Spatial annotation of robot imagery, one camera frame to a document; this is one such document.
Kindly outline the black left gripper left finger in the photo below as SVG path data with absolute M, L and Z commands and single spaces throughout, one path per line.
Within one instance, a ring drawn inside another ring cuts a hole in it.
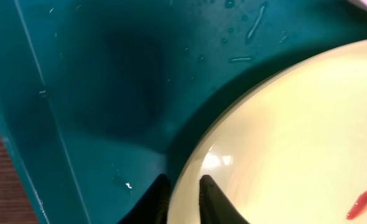
M 118 224 L 166 224 L 169 201 L 170 180 L 160 174 Z

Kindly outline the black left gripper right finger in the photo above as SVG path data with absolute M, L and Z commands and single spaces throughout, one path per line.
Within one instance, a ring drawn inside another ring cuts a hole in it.
M 201 224 L 249 224 L 210 175 L 199 181 L 199 212 Z

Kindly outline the yellow green plate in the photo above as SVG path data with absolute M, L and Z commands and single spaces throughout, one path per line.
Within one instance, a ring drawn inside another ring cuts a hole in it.
M 208 180 L 248 223 L 367 223 L 367 40 L 298 63 L 250 91 L 202 137 L 169 223 L 199 223 Z

